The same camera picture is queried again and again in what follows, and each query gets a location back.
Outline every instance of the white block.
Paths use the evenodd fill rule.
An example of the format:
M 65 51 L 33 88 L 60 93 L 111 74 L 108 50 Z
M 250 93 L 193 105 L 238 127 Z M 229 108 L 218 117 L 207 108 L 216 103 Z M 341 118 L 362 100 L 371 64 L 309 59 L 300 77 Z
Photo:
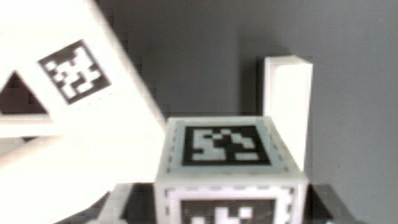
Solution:
M 263 112 L 271 117 L 300 170 L 305 160 L 312 64 L 296 56 L 264 58 Z
M 232 141 L 234 134 L 252 145 Z M 215 149 L 223 156 L 195 158 Z M 307 178 L 268 117 L 168 119 L 154 182 L 159 224 L 199 222 L 199 217 L 215 224 L 250 220 L 300 224 L 305 189 Z

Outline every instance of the white vertical post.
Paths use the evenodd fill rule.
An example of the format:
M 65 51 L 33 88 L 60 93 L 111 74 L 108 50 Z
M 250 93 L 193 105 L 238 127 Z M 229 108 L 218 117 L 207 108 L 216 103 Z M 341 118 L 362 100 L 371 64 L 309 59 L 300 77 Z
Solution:
M 305 160 L 310 79 L 312 64 L 302 58 L 264 58 L 263 115 L 271 117 L 300 170 Z

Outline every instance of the white tilted board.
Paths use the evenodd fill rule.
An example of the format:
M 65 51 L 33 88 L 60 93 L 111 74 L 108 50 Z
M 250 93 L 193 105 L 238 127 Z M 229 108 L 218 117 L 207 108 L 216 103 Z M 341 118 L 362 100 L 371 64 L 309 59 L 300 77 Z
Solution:
M 312 64 L 296 56 L 264 58 L 263 115 L 271 117 L 300 170 L 307 144 Z
M 51 223 L 115 183 L 152 182 L 161 153 L 161 113 L 92 1 L 0 0 L 0 90 L 14 73 L 48 117 L 1 115 L 0 137 L 48 137 L 0 158 L 0 223 Z

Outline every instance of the stacked blocks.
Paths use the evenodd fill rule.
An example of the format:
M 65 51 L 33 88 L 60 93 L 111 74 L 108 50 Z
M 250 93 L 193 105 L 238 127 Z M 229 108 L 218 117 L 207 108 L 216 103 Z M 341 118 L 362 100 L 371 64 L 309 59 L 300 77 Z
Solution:
M 170 118 L 158 224 L 302 223 L 307 178 L 266 117 Z

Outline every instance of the gray wall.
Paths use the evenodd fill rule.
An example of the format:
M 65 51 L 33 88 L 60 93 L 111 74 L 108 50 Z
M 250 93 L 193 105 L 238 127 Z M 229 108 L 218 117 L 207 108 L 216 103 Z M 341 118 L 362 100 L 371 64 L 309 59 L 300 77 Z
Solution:
M 314 63 L 307 174 L 366 223 L 398 220 L 398 1 L 101 1 L 167 116 L 250 115 L 255 63 Z

